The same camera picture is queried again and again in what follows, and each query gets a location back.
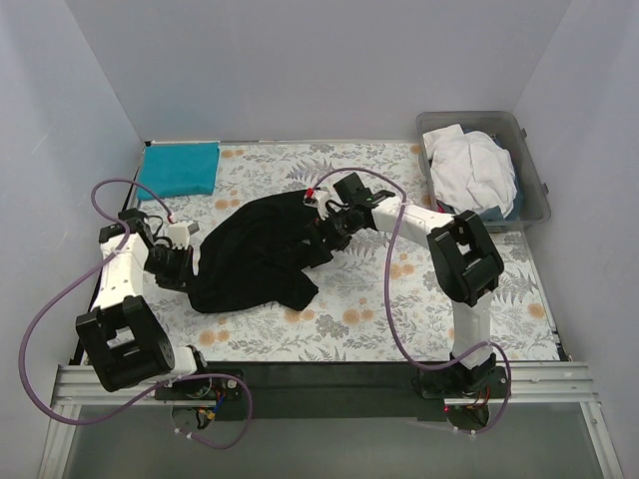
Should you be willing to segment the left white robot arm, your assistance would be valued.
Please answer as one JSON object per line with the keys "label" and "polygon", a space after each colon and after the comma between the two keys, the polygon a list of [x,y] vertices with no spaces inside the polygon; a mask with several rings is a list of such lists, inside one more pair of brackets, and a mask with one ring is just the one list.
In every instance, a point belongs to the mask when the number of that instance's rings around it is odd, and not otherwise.
{"label": "left white robot arm", "polygon": [[175,346],[144,298],[144,275],[160,288],[184,292],[194,277],[191,235],[196,222],[171,223],[161,236],[149,216],[137,209],[99,232],[107,262],[90,310],[77,317],[76,332],[102,384],[109,392],[148,379],[175,381],[193,399],[205,397],[213,376],[193,346]]}

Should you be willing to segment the black t shirt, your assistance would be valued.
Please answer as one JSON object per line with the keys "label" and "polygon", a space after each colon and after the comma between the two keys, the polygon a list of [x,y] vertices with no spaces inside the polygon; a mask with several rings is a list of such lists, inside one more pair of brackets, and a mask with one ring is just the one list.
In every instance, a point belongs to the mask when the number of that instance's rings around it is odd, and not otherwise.
{"label": "black t shirt", "polygon": [[277,302],[304,310],[319,288],[304,273],[332,260],[315,230],[318,211],[304,190],[241,206],[200,245],[198,272],[187,294],[192,309],[222,313]]}

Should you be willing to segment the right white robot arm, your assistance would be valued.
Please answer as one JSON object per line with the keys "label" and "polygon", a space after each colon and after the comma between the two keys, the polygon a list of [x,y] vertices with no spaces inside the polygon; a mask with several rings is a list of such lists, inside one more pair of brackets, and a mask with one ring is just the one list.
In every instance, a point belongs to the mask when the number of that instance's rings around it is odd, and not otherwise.
{"label": "right white robot arm", "polygon": [[413,205],[399,187],[373,192],[359,172],[344,169],[331,190],[314,186],[304,193],[305,205],[319,215],[311,226],[318,262],[331,260],[364,229],[426,248],[451,303],[454,340],[448,360],[416,365],[419,387],[431,394],[487,395],[492,382],[504,377],[496,365],[490,319],[504,264],[482,220],[473,212],[451,215]]}

